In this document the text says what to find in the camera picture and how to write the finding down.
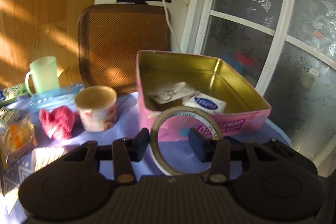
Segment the pink gold metal tin box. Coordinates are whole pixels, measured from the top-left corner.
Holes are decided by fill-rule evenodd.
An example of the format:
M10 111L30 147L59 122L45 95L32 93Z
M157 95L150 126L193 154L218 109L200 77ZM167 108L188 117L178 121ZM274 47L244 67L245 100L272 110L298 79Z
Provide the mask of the pink gold metal tin box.
M271 106L225 61L164 51L137 54L138 125L151 128L161 112L190 106L207 113L223 135L259 130Z

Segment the clear blue toothbrush case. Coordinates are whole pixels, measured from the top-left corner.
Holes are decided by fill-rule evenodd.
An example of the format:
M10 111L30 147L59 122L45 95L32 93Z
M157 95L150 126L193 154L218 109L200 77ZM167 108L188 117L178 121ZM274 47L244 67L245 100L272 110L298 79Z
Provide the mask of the clear blue toothbrush case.
M69 106L74 104L78 92L84 89L83 83L76 83L66 87L48 90L34 94L30 99L30 111L38 113L39 110L54 110L59 106Z

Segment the clear blister pack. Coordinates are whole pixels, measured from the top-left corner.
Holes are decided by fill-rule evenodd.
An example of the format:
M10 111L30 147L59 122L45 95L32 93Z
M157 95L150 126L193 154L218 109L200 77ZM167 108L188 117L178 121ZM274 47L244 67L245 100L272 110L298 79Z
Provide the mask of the clear blister pack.
M192 96L198 91L186 82L178 82L159 86L148 92L148 96L157 104L163 105L188 96Z

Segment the white frosted glass door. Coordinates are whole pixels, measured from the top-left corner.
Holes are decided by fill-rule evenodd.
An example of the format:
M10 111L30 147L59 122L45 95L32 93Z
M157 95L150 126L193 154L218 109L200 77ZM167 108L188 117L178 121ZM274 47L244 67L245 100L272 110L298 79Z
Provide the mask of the white frosted glass door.
M190 0L182 51L221 57L321 175L335 169L335 0Z

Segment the clear tape roll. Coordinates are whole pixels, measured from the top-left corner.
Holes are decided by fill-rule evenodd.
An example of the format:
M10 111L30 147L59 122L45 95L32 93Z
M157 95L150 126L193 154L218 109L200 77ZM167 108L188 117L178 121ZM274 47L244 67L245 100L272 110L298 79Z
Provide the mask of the clear tape roll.
M156 166L165 174L168 176L181 176L181 175L187 175L187 173L180 172L173 166L171 166L163 157L163 154L161 153L159 149L159 144L158 144L158 134L159 134L159 129L161 128L161 125L168 119L176 116L186 116L186 117L191 117L195 118L198 121L202 122L207 129L210 131L212 136L219 140L223 139L222 132L217 125L217 123L205 112L202 110L192 108L192 107L187 107L187 106L177 106L177 107L172 107L170 109L167 109L157 118L152 124L151 130L150 130L150 135L149 135L149 145L150 145L150 153L151 156L156 164Z

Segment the large white tissue pack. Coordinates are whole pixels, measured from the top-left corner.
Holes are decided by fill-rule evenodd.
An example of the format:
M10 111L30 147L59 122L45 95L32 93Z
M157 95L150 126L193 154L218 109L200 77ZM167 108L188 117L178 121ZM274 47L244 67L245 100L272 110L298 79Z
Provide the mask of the large white tissue pack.
M31 169L36 172L65 154L63 147L41 147L35 148L31 154Z

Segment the pink knitted soft item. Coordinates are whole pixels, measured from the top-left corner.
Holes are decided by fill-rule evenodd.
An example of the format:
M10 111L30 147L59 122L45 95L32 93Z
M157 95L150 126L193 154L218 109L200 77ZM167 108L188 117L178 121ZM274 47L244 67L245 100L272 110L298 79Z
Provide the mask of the pink knitted soft item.
M76 114L67 106L59 106L52 111L41 109L39 120L44 133L50 139L65 140L72 138Z

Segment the small green white box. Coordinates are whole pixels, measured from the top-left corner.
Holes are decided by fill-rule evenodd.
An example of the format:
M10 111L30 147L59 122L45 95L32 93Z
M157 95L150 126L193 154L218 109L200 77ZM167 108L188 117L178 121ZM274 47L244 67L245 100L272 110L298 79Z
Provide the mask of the small green white box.
M2 107L0 109L0 126L7 127L13 123L16 123L20 117L21 115L19 110Z

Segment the blue patterned tablecloth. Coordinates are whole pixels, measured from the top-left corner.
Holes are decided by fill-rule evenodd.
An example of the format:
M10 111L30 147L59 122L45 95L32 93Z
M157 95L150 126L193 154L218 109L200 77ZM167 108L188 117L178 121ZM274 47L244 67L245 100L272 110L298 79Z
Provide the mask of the blue patterned tablecloth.
M116 139L133 138L138 133L137 115L137 93L121 96L117 100L117 123L104 132L87 132L83 129L81 122L76 121L73 128L73 137L68 140L54 141L49 139L43 132L37 113L30 112L30 101L28 99L14 102L8 107L17 109L21 117L30 117L35 128L35 136L38 146L45 148L46 152L58 151L61 147L72 149L89 140L95 140L99 145L112 144ZM239 141L255 141L264 143L271 138L278 139L286 145L291 145L289 137L277 125L269 119L257 132L235 135ZM191 148L185 141L160 142L161 151L167 160L174 166L185 172L202 170L205 164L200 163L194 156ZM23 223L26 215L18 202L18 188L22 181L34 171L31 161L31 154L13 162L8 169L1 169L1 223Z

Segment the small white tissue pack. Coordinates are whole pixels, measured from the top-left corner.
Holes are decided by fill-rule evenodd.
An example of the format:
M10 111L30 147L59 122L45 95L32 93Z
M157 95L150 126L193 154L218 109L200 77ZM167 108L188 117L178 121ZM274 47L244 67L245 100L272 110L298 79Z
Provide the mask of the small white tissue pack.
M183 106L193 107L209 114L223 114L227 105L225 101L219 100L204 93L195 93L182 99Z

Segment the packaged orange snack bag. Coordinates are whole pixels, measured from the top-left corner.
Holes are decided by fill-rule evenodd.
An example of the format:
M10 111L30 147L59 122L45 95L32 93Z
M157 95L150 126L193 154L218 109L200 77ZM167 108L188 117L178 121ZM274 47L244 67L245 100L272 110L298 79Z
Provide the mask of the packaged orange snack bag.
M38 145L34 125L30 121L30 115L9 125L1 133L1 162L4 169L25 154L31 152Z

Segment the white pink yogurt cup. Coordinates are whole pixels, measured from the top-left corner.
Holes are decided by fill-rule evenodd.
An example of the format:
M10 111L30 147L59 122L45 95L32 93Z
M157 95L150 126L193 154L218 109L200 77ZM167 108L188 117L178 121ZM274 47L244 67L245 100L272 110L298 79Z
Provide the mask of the white pink yogurt cup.
M90 86L75 96L74 103L86 131L102 132L117 120L117 93L107 86Z

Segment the light green plastic mug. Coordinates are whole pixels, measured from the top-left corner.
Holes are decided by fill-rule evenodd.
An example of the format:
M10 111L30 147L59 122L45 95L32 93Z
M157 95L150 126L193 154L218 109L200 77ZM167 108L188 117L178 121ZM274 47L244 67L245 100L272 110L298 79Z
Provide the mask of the light green plastic mug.
M60 88L60 83L57 76L56 57L46 56L34 60L29 65L29 71L25 76L25 86L29 95L35 93L43 93L48 90ZM29 79L32 78L35 92L33 93L29 86Z

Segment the brown woven seat cushion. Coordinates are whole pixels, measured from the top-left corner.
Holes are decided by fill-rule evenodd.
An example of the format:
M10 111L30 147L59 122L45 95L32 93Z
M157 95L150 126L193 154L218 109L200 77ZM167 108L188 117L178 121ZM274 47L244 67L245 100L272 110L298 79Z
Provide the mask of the brown woven seat cushion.
M79 17L77 40L84 85L108 86L118 94L136 90L138 51L170 50L165 11L151 5L89 6Z

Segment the green blue toothpaste box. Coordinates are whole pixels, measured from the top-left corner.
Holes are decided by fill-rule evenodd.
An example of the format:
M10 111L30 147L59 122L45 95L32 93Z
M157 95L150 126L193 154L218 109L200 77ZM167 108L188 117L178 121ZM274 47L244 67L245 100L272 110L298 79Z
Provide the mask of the green blue toothpaste box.
M14 85L0 90L0 106L7 106L11 103L29 98L30 95L24 83Z

